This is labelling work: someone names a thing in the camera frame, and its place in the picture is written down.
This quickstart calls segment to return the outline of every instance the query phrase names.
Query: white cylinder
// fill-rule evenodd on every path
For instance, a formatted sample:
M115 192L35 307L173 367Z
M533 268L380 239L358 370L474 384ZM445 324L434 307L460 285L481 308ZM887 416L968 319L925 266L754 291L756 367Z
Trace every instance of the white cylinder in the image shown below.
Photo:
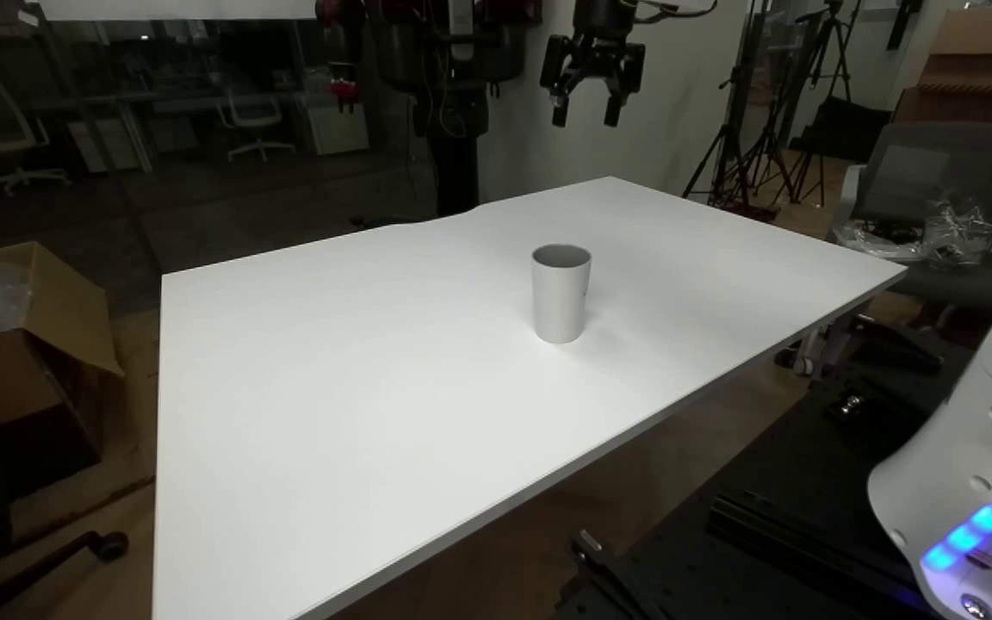
M576 243L533 250L533 330L543 339L576 339L586 330L591 256Z

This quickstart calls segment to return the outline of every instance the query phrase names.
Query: table surface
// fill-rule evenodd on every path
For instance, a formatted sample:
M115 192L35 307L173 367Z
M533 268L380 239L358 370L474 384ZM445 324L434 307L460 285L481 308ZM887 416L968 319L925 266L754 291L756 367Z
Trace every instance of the table surface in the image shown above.
M156 620L326 616L899 274L619 177L164 274Z

